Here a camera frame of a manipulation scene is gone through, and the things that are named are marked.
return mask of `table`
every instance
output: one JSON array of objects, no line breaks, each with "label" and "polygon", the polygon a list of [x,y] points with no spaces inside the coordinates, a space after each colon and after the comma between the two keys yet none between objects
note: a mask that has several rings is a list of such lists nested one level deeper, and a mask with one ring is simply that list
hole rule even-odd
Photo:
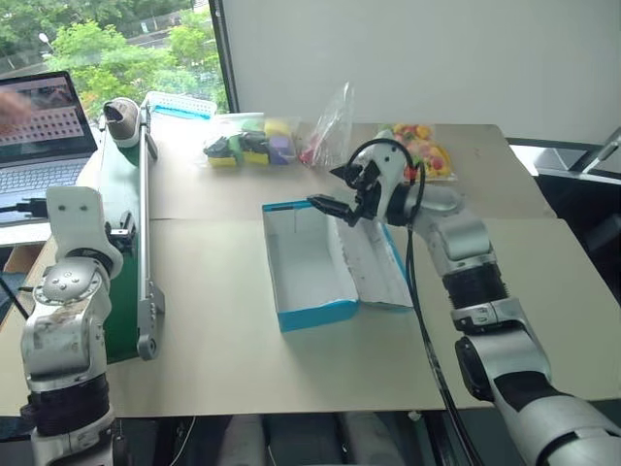
[{"label": "table", "polygon": [[[154,119],[160,159],[150,178],[151,269],[166,293],[167,315],[156,360],[109,367],[116,413],[441,409],[411,313],[363,309],[349,321],[279,332],[260,205],[340,184],[302,166],[214,170],[200,153],[204,124]],[[371,125],[356,125],[353,143],[373,133]],[[489,228],[505,282],[550,358],[556,387],[588,399],[619,396],[618,306],[568,226],[497,127],[439,125],[437,139],[453,156],[456,187]],[[403,253],[405,234],[393,233]],[[415,250],[423,312],[455,402],[489,406],[463,386],[450,303],[418,238]],[[52,253],[50,243],[31,278]],[[16,415],[26,398],[22,327],[13,312],[0,331],[0,415]]]}]

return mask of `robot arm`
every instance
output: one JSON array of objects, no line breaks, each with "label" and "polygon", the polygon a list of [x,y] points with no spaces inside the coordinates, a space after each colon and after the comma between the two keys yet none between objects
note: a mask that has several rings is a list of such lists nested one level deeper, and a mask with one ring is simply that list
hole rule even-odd
[{"label": "robot arm", "polygon": [[109,242],[99,193],[52,187],[47,197],[57,262],[33,291],[35,309],[22,334],[31,392],[22,415],[35,424],[37,465],[69,456],[67,464],[112,465],[103,324],[112,307],[110,280],[123,258]]},{"label": "robot arm", "polygon": [[[380,138],[388,134],[380,133]],[[388,144],[369,146],[336,170],[356,193],[351,207],[316,195],[309,201],[345,219],[409,224],[420,184],[403,184],[406,162]],[[616,464],[621,429],[587,402],[550,384],[550,365],[517,298],[509,297],[484,223],[452,189],[428,185],[412,225],[426,242],[464,333],[455,350],[466,388],[494,403],[527,464]]]}]

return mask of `clear plastic bag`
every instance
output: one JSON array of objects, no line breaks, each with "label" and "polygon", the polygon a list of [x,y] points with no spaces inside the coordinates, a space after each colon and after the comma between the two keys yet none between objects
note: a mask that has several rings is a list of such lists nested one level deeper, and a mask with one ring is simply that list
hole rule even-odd
[{"label": "clear plastic bag", "polygon": [[353,86],[345,83],[330,99],[317,125],[306,138],[300,153],[302,162],[313,167],[336,167],[346,163],[353,120],[353,99]]}]

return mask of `window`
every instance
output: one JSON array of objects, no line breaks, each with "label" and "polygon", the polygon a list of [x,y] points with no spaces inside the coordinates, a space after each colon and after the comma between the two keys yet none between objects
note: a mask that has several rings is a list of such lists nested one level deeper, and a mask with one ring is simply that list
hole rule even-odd
[{"label": "window", "polygon": [[207,0],[0,0],[0,79],[69,70],[90,118],[150,90],[228,112]]}]

